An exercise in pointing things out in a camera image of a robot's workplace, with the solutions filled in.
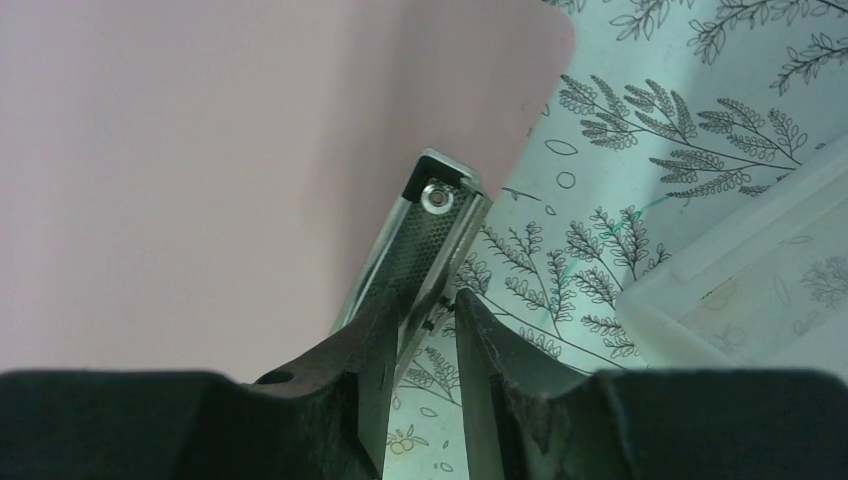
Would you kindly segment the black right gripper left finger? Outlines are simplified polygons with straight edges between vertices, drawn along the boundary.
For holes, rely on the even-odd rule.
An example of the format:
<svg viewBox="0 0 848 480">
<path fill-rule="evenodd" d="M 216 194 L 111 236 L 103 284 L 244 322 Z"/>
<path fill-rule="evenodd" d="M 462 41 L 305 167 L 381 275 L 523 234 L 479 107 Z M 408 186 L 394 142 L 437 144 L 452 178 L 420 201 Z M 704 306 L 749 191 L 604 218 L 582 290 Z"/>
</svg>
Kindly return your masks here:
<svg viewBox="0 0 848 480">
<path fill-rule="evenodd" d="M 5 479 L 379 479 L 400 301 L 256 382 L 205 371 L 1 377 Z"/>
</svg>

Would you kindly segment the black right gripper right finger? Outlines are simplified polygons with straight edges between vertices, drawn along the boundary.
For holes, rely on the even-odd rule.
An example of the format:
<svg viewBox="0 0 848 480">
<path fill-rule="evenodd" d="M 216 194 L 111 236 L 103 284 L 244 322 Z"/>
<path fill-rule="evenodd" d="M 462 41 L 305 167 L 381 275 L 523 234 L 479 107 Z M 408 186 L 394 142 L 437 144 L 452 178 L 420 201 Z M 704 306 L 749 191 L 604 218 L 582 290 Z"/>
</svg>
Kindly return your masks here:
<svg viewBox="0 0 848 480">
<path fill-rule="evenodd" d="M 847 387 L 814 370 L 580 374 L 455 299 L 474 479 L 843 479 Z"/>
</svg>

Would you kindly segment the white plastic drawer organizer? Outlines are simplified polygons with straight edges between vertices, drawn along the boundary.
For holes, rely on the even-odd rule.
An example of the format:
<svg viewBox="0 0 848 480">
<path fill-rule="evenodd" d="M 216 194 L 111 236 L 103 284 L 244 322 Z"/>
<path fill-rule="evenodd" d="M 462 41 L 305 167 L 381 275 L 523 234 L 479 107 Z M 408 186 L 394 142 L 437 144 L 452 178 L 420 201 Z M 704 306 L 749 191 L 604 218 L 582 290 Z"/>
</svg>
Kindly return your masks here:
<svg viewBox="0 0 848 480">
<path fill-rule="evenodd" d="M 616 316 L 653 367 L 845 377 L 846 139 L 627 287 Z"/>
</svg>

